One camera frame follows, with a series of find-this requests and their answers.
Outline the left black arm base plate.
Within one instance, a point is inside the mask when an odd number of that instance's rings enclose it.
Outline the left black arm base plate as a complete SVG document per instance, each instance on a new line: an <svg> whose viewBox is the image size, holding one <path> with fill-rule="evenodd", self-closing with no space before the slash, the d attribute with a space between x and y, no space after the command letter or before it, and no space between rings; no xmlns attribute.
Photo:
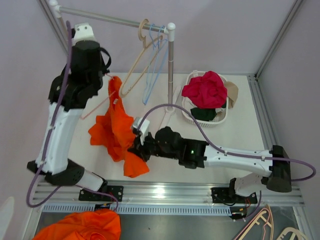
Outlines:
<svg viewBox="0 0 320 240"><path fill-rule="evenodd" d="M99 193L108 194L108 196L81 189L78 195L78 200L88 202L115 202L112 198L113 196L121 202L123 198L123 191L124 187L122 185L104 185L98 190Z"/></svg>

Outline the orange t shirt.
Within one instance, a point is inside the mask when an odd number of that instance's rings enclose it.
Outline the orange t shirt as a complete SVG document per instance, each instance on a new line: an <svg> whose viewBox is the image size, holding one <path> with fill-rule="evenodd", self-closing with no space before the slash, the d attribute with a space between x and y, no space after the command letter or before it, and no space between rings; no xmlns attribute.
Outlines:
<svg viewBox="0 0 320 240"><path fill-rule="evenodd" d="M131 126L134 118L127 115L119 96L122 81L113 76L108 82L109 107L104 115L95 118L95 124L88 130L92 146L104 146L114 162L123 163L123 175L136 178L150 171L146 162L128 151L133 145L135 134Z"/></svg>

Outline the magenta t shirt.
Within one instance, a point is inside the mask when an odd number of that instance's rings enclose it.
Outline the magenta t shirt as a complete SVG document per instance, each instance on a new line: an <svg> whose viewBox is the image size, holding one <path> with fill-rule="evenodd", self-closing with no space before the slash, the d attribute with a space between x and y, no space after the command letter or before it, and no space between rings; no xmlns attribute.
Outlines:
<svg viewBox="0 0 320 240"><path fill-rule="evenodd" d="M226 103L227 93L221 77L213 71L207 71L203 76L191 78L181 95L200 109L216 109Z"/></svg>

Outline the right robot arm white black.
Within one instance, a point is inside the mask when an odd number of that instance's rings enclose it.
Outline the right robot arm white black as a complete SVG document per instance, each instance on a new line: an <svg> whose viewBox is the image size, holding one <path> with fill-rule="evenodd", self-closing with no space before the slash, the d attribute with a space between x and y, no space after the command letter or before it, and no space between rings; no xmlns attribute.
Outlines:
<svg viewBox="0 0 320 240"><path fill-rule="evenodd" d="M174 159L187 169L222 167L249 174L234 177L229 182L227 196L232 202L264 189L289 193L292 191L291 167L284 148L273 145L270 150L240 151L238 149L213 147L207 141L183 138L168 126L155 135L137 130L129 152L147 162L150 157Z"/></svg>

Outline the beige t shirt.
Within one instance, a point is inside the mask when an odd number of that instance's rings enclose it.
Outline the beige t shirt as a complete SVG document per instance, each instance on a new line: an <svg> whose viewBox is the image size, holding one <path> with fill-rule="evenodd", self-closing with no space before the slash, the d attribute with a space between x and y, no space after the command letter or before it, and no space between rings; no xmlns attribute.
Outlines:
<svg viewBox="0 0 320 240"><path fill-rule="evenodd" d="M237 85L230 81L227 81L224 86L227 89L228 108L232 109L237 102L239 88L237 87Z"/></svg>

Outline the green and white t shirt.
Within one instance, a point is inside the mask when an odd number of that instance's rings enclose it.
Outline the green and white t shirt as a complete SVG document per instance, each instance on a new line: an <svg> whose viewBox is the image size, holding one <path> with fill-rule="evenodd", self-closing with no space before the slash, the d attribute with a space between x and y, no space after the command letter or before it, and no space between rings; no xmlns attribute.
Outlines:
<svg viewBox="0 0 320 240"><path fill-rule="evenodd" d="M196 107L189 99L186 100L185 106L190 111L191 115L198 121L205 122L219 122L224 118L227 102L225 102L220 108L199 108Z"/></svg>

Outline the pink wire hanger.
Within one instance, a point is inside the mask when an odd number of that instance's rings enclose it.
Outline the pink wire hanger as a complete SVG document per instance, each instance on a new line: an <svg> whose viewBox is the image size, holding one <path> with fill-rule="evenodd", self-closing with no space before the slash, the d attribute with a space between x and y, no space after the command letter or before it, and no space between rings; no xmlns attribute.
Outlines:
<svg viewBox="0 0 320 240"><path fill-rule="evenodd" d="M109 92L109 83L114 79L114 75L107 73L102 78L102 87L98 90L97 95L93 96L87 101L86 107L80 116L80 120L85 120L91 114L93 114L99 107L109 101L109 98L115 93L115 91Z"/></svg>

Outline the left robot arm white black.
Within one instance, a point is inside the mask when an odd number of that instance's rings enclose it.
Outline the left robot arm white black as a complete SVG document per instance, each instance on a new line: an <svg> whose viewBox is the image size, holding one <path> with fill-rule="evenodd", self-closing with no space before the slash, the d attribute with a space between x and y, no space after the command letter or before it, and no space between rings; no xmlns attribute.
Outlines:
<svg viewBox="0 0 320 240"><path fill-rule="evenodd" d="M103 75L111 62L104 62L107 51L94 40L81 40L72 46L70 70L63 69L49 91L50 139L45 141L37 159L28 162L27 169L45 176L53 186L80 186L90 189L97 201L107 197L108 188L99 175L86 170L68 158L74 131L87 101L98 95Z"/></svg>

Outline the beige wooden hanger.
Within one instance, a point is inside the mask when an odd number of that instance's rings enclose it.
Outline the beige wooden hanger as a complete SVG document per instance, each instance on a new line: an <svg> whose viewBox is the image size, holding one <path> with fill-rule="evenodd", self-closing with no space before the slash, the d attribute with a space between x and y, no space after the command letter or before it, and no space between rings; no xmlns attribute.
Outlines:
<svg viewBox="0 0 320 240"><path fill-rule="evenodd" d="M121 87L119 89L119 97L120 98L125 98L131 91L132 89L137 85L137 83L140 81L140 79L144 76L144 74L147 72L149 69L149 66L155 61L157 63L158 61L158 55L160 53L160 50L163 47L162 42L164 41L164 35L167 35L167 37L171 37L173 34L171 33L171 30L168 29L168 26L161 26L161 27L156 27L154 24L149 24L148 19L144 19L140 22L138 26L138 39L142 42L142 51L136 58L135 62L131 66L129 72L127 73L126 77L124 78ZM147 29L150 31L158 32L158 36L153 39L151 38L150 42L147 42L147 36L142 34L142 30ZM128 82L130 76L132 75L133 71L136 69L138 63L140 62L141 58L144 56L144 54L147 52L147 50L153 47L154 54L149 58L147 66L142 70L140 73L139 77L132 83L132 85L124 91L124 88L126 86L126 83Z"/></svg>

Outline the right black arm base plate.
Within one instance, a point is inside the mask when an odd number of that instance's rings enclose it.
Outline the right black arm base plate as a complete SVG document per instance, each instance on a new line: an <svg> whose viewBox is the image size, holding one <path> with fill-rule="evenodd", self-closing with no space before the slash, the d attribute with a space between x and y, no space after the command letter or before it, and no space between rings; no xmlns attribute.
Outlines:
<svg viewBox="0 0 320 240"><path fill-rule="evenodd" d="M257 204L257 194L251 193L249 196L240 196L230 191L228 187L212 187L211 198L214 204L223 204L232 207L236 204Z"/></svg>

